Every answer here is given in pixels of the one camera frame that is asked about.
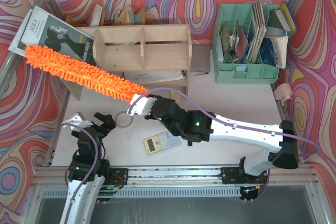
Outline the orange microfiber duster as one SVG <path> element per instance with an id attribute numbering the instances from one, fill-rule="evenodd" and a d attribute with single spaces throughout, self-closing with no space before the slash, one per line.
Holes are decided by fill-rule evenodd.
<path id="1" fill-rule="evenodd" d="M 27 45 L 27 63 L 65 81 L 114 99 L 130 103 L 135 94 L 144 94 L 148 89 L 122 77 L 108 73 L 96 66 L 63 55 L 47 46 Z"/>

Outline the large black-cover book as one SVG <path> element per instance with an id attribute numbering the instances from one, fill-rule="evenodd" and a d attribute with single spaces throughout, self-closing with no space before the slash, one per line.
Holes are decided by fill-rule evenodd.
<path id="1" fill-rule="evenodd" d="M 70 47 L 82 45 L 85 48 L 81 61 L 94 66 L 93 41 L 93 37 L 35 6 L 28 11 L 8 49 L 24 57 L 26 45 L 40 45 L 75 58 L 75 49 Z"/>

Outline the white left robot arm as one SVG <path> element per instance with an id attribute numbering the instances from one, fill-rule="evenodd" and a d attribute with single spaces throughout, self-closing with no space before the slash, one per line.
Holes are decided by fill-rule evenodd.
<path id="1" fill-rule="evenodd" d="M 97 112 L 94 117 L 102 124 L 85 120 L 79 112 L 61 124 L 71 129 L 71 135 L 77 138 L 78 149 L 65 174 L 68 191 L 60 223 L 89 223 L 98 193 L 111 177 L 102 139 L 116 127 L 116 123 L 110 114 Z"/>

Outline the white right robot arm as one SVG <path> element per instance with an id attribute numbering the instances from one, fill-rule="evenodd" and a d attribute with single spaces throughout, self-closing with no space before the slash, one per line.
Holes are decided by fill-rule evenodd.
<path id="1" fill-rule="evenodd" d="M 201 110 L 184 110 L 167 98 L 149 97 L 143 109 L 146 119 L 158 120 L 172 135 L 193 143 L 232 141 L 258 146 L 260 151 L 239 161 L 239 174 L 259 176 L 278 167 L 296 169 L 299 166 L 297 140 L 289 121 L 279 125 L 260 125 L 228 118 Z"/>

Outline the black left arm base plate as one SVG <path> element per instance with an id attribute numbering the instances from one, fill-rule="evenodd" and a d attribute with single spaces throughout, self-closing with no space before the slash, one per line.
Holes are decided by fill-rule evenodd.
<path id="1" fill-rule="evenodd" d="M 98 191 L 96 204 L 106 204 L 128 184 L 128 168 L 111 168 L 110 175 Z"/>

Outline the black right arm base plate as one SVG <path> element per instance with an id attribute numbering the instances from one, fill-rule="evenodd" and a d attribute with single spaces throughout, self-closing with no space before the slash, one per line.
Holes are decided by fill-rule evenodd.
<path id="1" fill-rule="evenodd" d="M 239 185 L 239 193 L 245 204 L 253 204 L 266 192 L 270 179 L 270 170 L 258 176 L 240 174 L 238 167 L 221 167 L 218 178 L 224 185 Z"/>

